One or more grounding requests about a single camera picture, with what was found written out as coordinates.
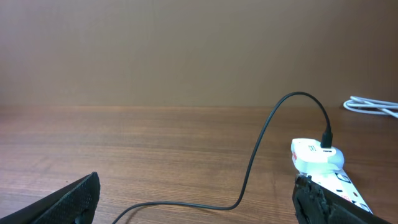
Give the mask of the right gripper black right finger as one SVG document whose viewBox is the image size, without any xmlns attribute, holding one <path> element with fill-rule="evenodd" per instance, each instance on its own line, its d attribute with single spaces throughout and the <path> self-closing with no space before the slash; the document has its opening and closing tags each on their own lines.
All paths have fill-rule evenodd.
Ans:
<svg viewBox="0 0 398 224">
<path fill-rule="evenodd" d="M 311 176 L 298 175 L 292 194 L 299 224 L 389 224 L 367 205 L 322 187 Z"/>
</svg>

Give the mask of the white USB charger plug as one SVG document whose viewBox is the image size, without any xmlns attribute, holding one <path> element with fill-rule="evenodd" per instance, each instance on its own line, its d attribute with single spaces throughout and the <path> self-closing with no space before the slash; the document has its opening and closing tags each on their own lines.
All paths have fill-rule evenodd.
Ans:
<svg viewBox="0 0 398 224">
<path fill-rule="evenodd" d="M 292 161 L 301 174 L 326 174 L 341 170 L 345 159 L 335 148 L 323 148 L 321 142 L 309 138 L 295 138 L 291 143 Z"/>
</svg>

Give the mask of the white power strip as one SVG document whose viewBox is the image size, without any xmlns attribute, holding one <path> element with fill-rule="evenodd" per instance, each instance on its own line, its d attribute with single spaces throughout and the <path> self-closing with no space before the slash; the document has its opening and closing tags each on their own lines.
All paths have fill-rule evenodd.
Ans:
<svg viewBox="0 0 398 224">
<path fill-rule="evenodd" d="M 318 185 L 350 201 L 357 207 L 373 213 L 343 169 L 324 174 L 308 173 L 308 176 L 311 176 Z"/>
</svg>

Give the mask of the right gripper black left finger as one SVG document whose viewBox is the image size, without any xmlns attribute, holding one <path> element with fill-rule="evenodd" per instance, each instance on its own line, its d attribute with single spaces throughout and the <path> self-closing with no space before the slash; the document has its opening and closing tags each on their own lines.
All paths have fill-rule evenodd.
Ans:
<svg viewBox="0 0 398 224">
<path fill-rule="evenodd" d="M 1 218 L 1 224 L 92 224 L 100 199 L 97 172 Z"/>
</svg>

